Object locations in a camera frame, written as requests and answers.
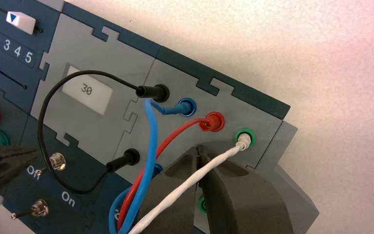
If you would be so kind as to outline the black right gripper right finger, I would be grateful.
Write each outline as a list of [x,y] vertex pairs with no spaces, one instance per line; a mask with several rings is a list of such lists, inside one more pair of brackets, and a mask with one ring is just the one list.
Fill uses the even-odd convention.
[[273,184],[228,159],[199,182],[212,234],[292,234],[288,209]]

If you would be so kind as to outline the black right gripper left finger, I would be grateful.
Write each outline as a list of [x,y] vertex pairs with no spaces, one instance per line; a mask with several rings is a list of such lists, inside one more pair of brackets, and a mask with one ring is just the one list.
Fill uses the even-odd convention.
[[[157,206],[171,191],[180,186],[198,167],[203,146],[193,146],[156,175],[143,201],[140,221]],[[192,234],[197,184],[190,186],[168,208],[162,211],[141,233],[143,234]]]

